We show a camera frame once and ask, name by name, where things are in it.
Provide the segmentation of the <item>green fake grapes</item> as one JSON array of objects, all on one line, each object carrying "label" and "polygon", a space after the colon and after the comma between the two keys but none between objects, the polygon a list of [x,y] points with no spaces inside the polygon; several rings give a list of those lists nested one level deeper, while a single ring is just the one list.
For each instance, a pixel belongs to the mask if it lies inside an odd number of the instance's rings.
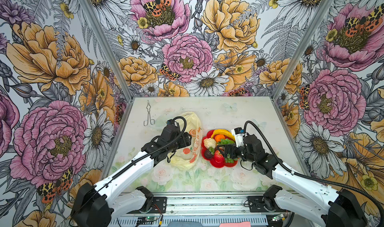
[{"label": "green fake grapes", "polygon": [[225,158],[225,163],[233,164],[237,161],[235,152],[236,143],[231,139],[223,139],[218,143],[216,150],[219,150]]}]

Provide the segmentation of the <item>yellow fake banana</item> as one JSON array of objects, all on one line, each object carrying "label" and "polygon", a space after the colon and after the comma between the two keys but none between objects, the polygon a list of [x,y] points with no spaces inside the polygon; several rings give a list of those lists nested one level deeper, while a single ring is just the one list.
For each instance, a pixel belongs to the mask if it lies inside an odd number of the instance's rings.
[{"label": "yellow fake banana", "polygon": [[219,135],[219,134],[221,134],[225,137],[228,137],[231,140],[235,140],[235,137],[228,130],[225,130],[225,129],[214,130],[212,135],[211,135],[211,138],[214,138],[216,135]]}]

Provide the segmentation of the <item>cream fake garlic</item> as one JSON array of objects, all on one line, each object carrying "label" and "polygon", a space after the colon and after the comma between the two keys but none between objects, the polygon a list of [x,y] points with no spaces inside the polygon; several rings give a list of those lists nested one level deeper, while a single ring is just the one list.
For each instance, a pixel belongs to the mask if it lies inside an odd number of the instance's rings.
[{"label": "cream fake garlic", "polygon": [[213,138],[206,138],[204,139],[203,143],[206,149],[210,149],[210,148],[215,149],[217,146],[217,142]]}]

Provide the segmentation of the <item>orange fake fruit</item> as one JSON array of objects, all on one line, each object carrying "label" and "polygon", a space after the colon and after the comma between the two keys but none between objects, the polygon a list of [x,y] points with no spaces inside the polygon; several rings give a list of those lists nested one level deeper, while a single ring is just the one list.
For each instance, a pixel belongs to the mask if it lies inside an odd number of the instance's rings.
[{"label": "orange fake fruit", "polygon": [[216,143],[219,143],[221,142],[223,139],[226,139],[226,136],[223,135],[223,134],[217,134],[215,137],[214,137]]}]

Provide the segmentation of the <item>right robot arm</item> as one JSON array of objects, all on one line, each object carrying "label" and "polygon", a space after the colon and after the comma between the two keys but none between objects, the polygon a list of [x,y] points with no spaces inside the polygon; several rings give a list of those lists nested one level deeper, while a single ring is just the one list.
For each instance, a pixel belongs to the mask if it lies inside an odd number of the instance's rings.
[{"label": "right robot arm", "polygon": [[225,145],[225,156],[250,162],[260,174],[296,192],[293,195],[280,186],[272,185],[263,195],[267,210],[293,212],[321,227],[365,227],[368,224],[352,192],[337,191],[329,184],[309,180],[307,176],[299,177],[281,159],[265,152],[261,141],[242,128],[234,129],[230,137],[235,143]]}]

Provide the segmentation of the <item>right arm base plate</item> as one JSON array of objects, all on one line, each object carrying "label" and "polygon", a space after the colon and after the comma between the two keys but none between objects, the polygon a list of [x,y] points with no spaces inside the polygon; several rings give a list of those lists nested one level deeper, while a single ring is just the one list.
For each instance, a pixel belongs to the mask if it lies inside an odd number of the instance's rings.
[{"label": "right arm base plate", "polygon": [[276,202],[272,199],[263,196],[248,196],[244,202],[244,207],[249,208],[251,213],[286,213],[278,207]]}]

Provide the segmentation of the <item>dark purple fake mangosteen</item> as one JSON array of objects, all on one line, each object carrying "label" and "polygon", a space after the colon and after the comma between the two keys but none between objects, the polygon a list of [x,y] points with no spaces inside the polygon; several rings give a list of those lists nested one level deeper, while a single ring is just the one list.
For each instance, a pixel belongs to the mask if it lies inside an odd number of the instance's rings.
[{"label": "dark purple fake mangosteen", "polygon": [[213,159],[215,155],[215,149],[213,147],[207,148],[204,151],[204,158],[207,160]]}]

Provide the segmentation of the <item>red flower-shaped bowl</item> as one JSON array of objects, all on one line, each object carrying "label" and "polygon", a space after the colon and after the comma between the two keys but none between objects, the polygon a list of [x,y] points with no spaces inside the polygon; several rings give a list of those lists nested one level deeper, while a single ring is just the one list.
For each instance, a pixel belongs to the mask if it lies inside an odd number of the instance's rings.
[{"label": "red flower-shaped bowl", "polygon": [[232,144],[235,138],[225,129],[215,129],[207,133],[201,144],[201,154],[203,159],[207,160],[213,167],[234,167],[238,163],[237,158],[230,158],[229,155],[223,155],[224,145]]}]

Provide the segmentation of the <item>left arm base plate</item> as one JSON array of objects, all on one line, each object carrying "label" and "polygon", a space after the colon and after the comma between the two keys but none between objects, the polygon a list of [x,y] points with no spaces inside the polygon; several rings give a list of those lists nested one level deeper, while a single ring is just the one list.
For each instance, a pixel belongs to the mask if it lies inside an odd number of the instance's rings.
[{"label": "left arm base plate", "polygon": [[167,197],[152,197],[145,201],[139,210],[143,214],[165,214],[167,209]]}]

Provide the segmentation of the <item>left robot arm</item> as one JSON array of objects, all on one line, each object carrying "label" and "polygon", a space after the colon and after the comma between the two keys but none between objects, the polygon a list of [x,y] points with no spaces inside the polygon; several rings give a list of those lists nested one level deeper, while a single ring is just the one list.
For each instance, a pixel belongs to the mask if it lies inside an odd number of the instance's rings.
[{"label": "left robot arm", "polygon": [[192,137],[176,119],[167,122],[162,134],[146,143],[141,151],[122,168],[94,185],[82,185],[71,212],[72,227],[107,227],[112,220],[130,212],[148,212],[154,195],[145,187],[122,192],[135,180],[171,157],[178,149],[191,145]]}]

